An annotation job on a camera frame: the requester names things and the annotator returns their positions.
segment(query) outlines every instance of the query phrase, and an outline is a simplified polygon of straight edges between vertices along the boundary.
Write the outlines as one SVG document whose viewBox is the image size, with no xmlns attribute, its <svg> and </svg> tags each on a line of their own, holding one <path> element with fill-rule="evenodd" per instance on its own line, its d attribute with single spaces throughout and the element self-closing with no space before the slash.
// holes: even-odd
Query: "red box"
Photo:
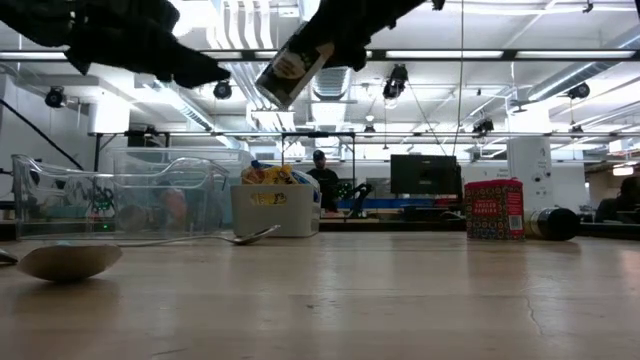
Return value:
<svg viewBox="0 0 640 360">
<path fill-rule="evenodd" d="M 467 237 L 524 240 L 522 183 L 490 180 L 464 186 Z"/>
</svg>

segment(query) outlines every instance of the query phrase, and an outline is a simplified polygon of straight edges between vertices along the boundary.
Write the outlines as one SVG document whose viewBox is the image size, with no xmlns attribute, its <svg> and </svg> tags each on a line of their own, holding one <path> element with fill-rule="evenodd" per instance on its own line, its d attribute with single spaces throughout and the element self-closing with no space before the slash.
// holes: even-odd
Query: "plastic storage container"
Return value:
<svg viewBox="0 0 640 360">
<path fill-rule="evenodd" d="M 308 237 L 320 228 L 320 199 L 314 201 L 312 185 L 236 185 L 231 199 L 237 236 L 280 225 L 273 236 Z"/>
<path fill-rule="evenodd" d="M 189 237 L 222 223 L 228 175 L 210 160 L 179 158 L 154 173 L 100 174 L 14 155 L 13 170 L 21 240 Z"/>
<path fill-rule="evenodd" d="M 114 174 L 153 174 L 164 169 L 179 158 L 212 160 L 228 173 L 228 185 L 240 185 L 242 170 L 251 166 L 253 156 L 248 151 L 230 149 L 198 148 L 112 148 L 107 156 L 113 161 Z M 223 227 L 230 228 L 233 222 L 231 194 L 222 194 Z"/>
</svg>

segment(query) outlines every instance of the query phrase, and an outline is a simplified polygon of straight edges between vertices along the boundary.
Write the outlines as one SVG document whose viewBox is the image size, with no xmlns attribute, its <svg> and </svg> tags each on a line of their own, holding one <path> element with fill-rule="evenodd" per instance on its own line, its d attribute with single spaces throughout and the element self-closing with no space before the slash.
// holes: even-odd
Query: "black cylinder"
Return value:
<svg viewBox="0 0 640 360">
<path fill-rule="evenodd" d="M 580 218 L 564 208 L 548 208 L 525 214 L 527 238 L 551 241 L 571 240 L 580 231 Z"/>
<path fill-rule="evenodd" d="M 294 52 L 289 45 L 306 23 L 289 38 L 256 80 L 256 89 L 272 104 L 287 110 L 333 54 L 333 44 Z"/>
</svg>

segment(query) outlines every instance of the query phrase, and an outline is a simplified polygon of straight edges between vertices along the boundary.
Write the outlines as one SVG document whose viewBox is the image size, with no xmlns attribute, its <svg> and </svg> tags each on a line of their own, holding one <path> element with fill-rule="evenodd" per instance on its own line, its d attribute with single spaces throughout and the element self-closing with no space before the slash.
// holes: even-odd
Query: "wooden table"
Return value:
<svg viewBox="0 0 640 360">
<path fill-rule="evenodd" d="M 0 359 L 640 357 L 638 242 L 323 233 L 124 252 L 77 285 L 1 268 Z"/>
</svg>

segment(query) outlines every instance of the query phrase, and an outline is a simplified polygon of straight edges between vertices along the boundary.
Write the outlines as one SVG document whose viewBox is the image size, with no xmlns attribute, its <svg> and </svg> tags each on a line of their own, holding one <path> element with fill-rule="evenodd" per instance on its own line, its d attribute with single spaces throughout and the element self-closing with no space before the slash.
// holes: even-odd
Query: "person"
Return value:
<svg viewBox="0 0 640 360">
<path fill-rule="evenodd" d="M 327 157 L 322 150 L 313 152 L 313 163 L 316 166 L 315 169 L 309 170 L 307 174 L 320 184 L 320 193 L 322 194 L 320 206 L 328 212 L 336 213 L 338 206 L 335 203 L 335 190 L 338 186 L 338 175 L 326 168 Z"/>
<path fill-rule="evenodd" d="M 633 212 L 640 207 L 640 178 L 628 177 L 620 185 L 620 193 L 615 199 L 604 199 L 596 210 L 595 222 L 620 221 L 637 223 L 637 217 L 620 212 Z"/>
</svg>

